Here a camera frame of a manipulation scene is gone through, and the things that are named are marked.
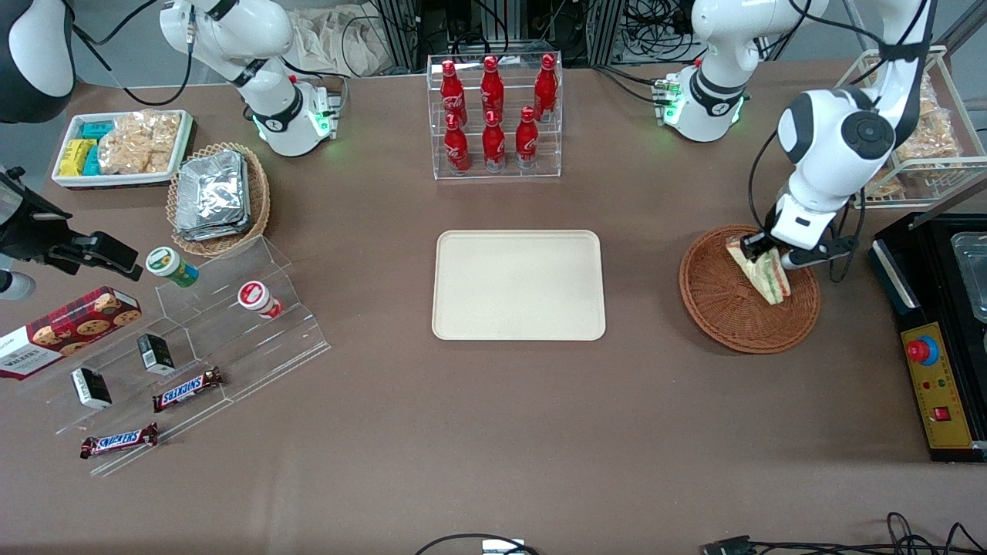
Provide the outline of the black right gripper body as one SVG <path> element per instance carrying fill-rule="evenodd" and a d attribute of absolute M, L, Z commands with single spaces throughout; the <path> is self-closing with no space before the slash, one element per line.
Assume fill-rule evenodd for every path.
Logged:
<path fill-rule="evenodd" d="M 2 171 L 1 252 L 22 262 L 46 264 L 52 244 L 74 238 L 68 225 L 73 214 L 22 185 L 24 175 L 21 167 Z"/>

